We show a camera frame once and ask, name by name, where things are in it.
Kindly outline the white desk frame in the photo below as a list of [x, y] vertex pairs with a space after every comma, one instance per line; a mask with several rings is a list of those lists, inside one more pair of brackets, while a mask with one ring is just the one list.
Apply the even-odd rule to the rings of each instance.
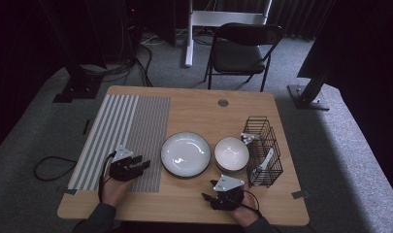
[[269, 11], [273, 0], [265, 0], [264, 10], [261, 13], [236, 13], [236, 12], [215, 12], [215, 11], [195, 11], [193, 9], [193, 0], [189, 0], [188, 8], [188, 35], [185, 55], [185, 66], [191, 67], [193, 64], [193, 27], [208, 26], [218, 27], [229, 22], [239, 22], [247, 24], [266, 24]]

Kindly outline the grey striped placemat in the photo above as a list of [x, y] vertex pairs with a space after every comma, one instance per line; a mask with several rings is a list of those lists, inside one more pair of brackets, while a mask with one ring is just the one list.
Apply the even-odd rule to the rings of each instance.
[[161, 181], [160, 150], [166, 138], [170, 99], [166, 96], [105, 96], [90, 129], [68, 188], [96, 190], [109, 154], [125, 148], [149, 161], [134, 183], [134, 192], [157, 192]]

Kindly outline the black stand with base plate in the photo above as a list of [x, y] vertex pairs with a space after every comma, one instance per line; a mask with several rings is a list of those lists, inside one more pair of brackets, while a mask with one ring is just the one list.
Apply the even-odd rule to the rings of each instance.
[[330, 107], [324, 97], [320, 95], [321, 88], [327, 81], [325, 72], [311, 75], [301, 69], [298, 77], [309, 78], [310, 81], [306, 85], [290, 84], [287, 87], [295, 107], [304, 110], [329, 111]]
[[56, 43], [56, 50], [69, 74], [69, 81], [56, 94], [54, 103], [71, 103], [74, 99], [95, 99], [100, 89], [102, 76], [89, 76], [80, 65], [51, 0], [38, 0], [48, 22], [49, 34]]

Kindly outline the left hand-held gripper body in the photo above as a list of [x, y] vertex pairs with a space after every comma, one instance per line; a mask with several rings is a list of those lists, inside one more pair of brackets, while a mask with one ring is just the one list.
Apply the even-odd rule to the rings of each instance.
[[133, 162], [134, 152], [119, 146], [115, 149], [114, 156], [111, 159], [109, 175], [120, 182], [128, 182], [134, 179], [134, 173], [130, 165]]

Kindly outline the black folding chair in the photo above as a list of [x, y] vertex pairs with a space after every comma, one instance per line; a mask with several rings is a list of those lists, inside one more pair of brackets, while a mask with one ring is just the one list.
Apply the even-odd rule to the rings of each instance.
[[264, 90], [272, 53], [283, 37], [283, 29], [275, 24], [246, 24], [230, 22], [219, 26], [204, 76], [208, 89], [213, 76], [247, 76], [262, 74], [260, 91]]

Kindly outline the person's left hand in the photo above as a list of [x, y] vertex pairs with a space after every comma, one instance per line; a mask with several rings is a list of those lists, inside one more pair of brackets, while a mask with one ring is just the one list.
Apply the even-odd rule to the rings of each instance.
[[117, 207], [128, 193], [132, 182], [133, 180], [121, 182], [111, 177], [106, 178], [102, 190], [102, 203]]

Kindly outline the dark curtain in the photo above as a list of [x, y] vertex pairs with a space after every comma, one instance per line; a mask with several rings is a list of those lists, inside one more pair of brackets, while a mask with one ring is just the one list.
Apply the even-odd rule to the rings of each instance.
[[299, 75], [340, 91], [393, 188], [393, 0], [336, 0]]

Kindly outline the black equipment rack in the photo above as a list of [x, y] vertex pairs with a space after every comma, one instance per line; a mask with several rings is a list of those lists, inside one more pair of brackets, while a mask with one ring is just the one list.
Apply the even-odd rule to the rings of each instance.
[[176, 45], [177, 0], [122, 0], [127, 24], [147, 29], [171, 46]]

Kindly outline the person's right hand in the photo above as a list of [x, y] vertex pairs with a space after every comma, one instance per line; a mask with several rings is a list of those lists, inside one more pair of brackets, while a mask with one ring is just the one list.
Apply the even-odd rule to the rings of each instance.
[[241, 227], [246, 228], [253, 224], [259, 215], [256, 211], [256, 201], [253, 195], [249, 191], [249, 186], [245, 184], [243, 186], [244, 200], [242, 206], [230, 212], [230, 216], [237, 221]]

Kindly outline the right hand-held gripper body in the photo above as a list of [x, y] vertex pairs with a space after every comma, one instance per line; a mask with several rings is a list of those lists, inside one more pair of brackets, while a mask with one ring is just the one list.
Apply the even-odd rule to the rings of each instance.
[[217, 193], [214, 210], [233, 211], [243, 202], [245, 182], [233, 177], [221, 175], [213, 190]]

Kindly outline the black wire basket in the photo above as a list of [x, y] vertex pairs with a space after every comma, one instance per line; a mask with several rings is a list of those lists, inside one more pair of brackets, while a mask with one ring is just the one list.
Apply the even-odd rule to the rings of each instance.
[[260, 140], [246, 145], [249, 151], [249, 160], [246, 170], [250, 186], [257, 186], [253, 185], [249, 180], [253, 169], [262, 163], [270, 148], [275, 150], [275, 154], [265, 171], [264, 180], [262, 184], [260, 184], [270, 187], [283, 172], [280, 162], [278, 141], [274, 128], [271, 126], [269, 120], [265, 116], [250, 116], [246, 120], [245, 128], [242, 133], [261, 135]]

